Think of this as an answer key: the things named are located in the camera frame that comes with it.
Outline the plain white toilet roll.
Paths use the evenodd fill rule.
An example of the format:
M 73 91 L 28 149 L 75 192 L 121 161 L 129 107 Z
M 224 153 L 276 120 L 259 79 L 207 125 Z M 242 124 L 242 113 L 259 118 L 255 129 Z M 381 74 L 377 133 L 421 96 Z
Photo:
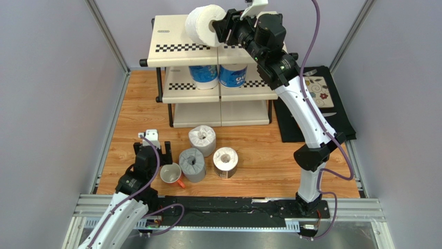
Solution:
M 186 34 L 200 45 L 219 47 L 216 32 L 212 26 L 214 21 L 222 20 L 226 11 L 218 5 L 206 5 L 195 8 L 185 22 Z

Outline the grey toilet roll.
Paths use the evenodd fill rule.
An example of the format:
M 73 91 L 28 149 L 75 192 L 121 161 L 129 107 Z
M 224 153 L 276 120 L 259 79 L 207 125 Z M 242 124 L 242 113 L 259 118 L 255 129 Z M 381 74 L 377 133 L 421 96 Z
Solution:
M 178 164 L 181 171 L 192 183 L 201 182 L 206 176 L 204 156 L 196 148 L 189 148 L 181 152 Z

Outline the blue label roll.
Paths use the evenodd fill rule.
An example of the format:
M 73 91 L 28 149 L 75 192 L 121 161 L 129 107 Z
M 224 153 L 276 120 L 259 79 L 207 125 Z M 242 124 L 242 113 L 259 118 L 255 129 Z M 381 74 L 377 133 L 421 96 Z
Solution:
M 222 64 L 219 66 L 219 83 L 225 88 L 240 88 L 246 80 L 246 64 Z

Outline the blue plastic roll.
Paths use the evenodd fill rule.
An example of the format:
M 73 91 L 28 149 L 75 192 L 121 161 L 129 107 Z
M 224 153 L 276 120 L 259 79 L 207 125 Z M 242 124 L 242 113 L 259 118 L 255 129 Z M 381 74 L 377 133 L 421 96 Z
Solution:
M 189 72 L 199 90 L 213 89 L 219 83 L 217 65 L 189 66 Z

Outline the brown toilet roll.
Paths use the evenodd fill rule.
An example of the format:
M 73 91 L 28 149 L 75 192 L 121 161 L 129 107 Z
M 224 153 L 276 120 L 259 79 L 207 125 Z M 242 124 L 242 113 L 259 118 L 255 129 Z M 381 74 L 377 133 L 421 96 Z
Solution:
M 231 178 L 237 171 L 238 161 L 239 157 L 234 149 L 222 147 L 214 153 L 214 171 L 220 178 Z

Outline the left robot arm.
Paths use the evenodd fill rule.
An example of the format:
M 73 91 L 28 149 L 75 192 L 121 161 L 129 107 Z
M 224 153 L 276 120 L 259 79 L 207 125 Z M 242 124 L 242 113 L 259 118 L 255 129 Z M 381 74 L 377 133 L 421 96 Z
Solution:
M 136 223 L 159 207 L 158 191 L 151 187 L 161 166 L 172 160 L 171 142 L 162 147 L 134 143 L 135 161 L 119 179 L 106 211 L 79 248 L 121 248 Z

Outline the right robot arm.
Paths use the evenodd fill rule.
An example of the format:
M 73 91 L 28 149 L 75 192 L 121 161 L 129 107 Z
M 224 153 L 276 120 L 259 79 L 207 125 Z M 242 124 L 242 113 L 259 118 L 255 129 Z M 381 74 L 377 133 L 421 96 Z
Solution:
M 319 191 L 321 170 L 331 152 L 346 137 L 335 132 L 313 103 L 306 90 L 298 55 L 284 48 L 286 29 L 281 14 L 262 14 L 259 18 L 240 18 L 241 11 L 230 9 L 212 23 L 216 38 L 227 45 L 240 45 L 257 63 L 257 71 L 265 83 L 284 102 L 296 120 L 305 145 L 294 152 L 301 167 L 300 186 L 296 193 L 296 209 L 303 216 L 316 213 L 322 194 Z

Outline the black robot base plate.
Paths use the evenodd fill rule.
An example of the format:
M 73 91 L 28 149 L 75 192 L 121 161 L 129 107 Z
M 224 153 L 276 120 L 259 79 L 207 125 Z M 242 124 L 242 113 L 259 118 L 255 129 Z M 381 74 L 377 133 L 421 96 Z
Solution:
M 296 199 L 245 197 L 159 197 L 150 208 L 159 213 L 161 224 L 168 226 L 178 218 L 178 226 L 223 228 L 282 228 L 289 218 L 331 217 L 327 201 L 322 200 L 309 214 L 302 213 Z

